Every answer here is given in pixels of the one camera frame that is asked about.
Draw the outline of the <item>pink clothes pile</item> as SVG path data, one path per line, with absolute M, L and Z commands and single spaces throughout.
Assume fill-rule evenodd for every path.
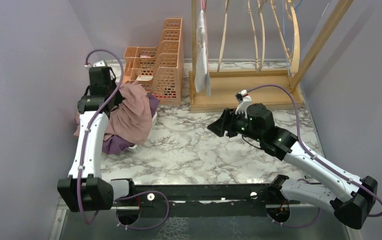
M 103 141 L 119 136 L 130 143 L 139 144 L 143 140 L 145 125 L 151 125 L 152 120 L 148 93 L 140 84 L 135 83 L 122 84 L 120 92 L 125 99 L 117 109 L 109 112 Z

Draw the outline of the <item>white skirt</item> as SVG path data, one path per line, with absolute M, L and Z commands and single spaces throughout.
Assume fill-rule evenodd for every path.
M 203 23 L 203 12 L 200 10 L 197 18 L 196 46 L 197 58 L 195 65 L 194 86 L 197 93 L 205 90 L 207 96 L 211 96 L 211 78 L 209 74 L 209 62 L 206 56 L 205 31 Z

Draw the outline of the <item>blue wire hanger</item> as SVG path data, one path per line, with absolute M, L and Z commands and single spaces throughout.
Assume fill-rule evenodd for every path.
M 302 3 L 303 3 L 302 0 L 294 0 L 294 7 L 296 10 L 296 16 L 300 10 Z M 282 2 L 281 2 L 281 10 L 282 10 L 282 15 L 283 15 L 284 10 L 283 10 L 283 3 Z M 291 49 L 292 44 L 293 44 L 293 24 L 289 19 L 285 20 L 285 37 L 284 37 L 284 39 L 285 39 L 286 46 Z

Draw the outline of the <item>pink wire hanger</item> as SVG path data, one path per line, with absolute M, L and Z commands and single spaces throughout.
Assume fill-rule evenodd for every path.
M 200 7 L 201 7 L 201 11 L 203 12 L 203 25 L 204 25 L 204 40 L 205 40 L 205 53 L 206 53 L 206 57 L 207 59 L 209 59 L 209 51 L 208 51 L 208 28 L 207 28 L 207 14 L 206 14 L 206 11 L 207 11 L 207 0 L 201 0 L 200 1 Z

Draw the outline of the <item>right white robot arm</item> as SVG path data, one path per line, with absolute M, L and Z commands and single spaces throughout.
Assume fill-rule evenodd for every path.
M 297 135 L 275 125 L 273 113 L 252 103 L 246 90 L 236 94 L 237 108 L 225 108 L 208 130 L 218 137 L 241 135 L 259 143 L 266 154 L 310 174 L 318 184 L 278 175 L 268 186 L 268 199 L 279 204 L 299 201 L 328 212 L 345 226 L 360 230 L 376 203 L 378 181 L 350 173 L 310 149 Z

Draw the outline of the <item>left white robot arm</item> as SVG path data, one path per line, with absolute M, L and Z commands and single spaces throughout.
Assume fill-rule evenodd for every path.
M 77 103 L 79 134 L 75 157 L 67 178 L 59 179 L 57 190 L 73 213 L 109 210 L 116 200 L 131 205 L 136 191 L 130 179 L 106 182 L 101 159 L 106 128 L 112 110 L 124 97 L 111 67 L 101 60 L 86 64 L 89 85 Z

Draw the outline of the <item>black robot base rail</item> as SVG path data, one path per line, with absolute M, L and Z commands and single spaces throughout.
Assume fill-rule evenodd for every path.
M 266 217 L 268 208 L 287 200 L 268 183 L 130 184 L 131 199 L 115 200 L 113 209 L 141 218 Z

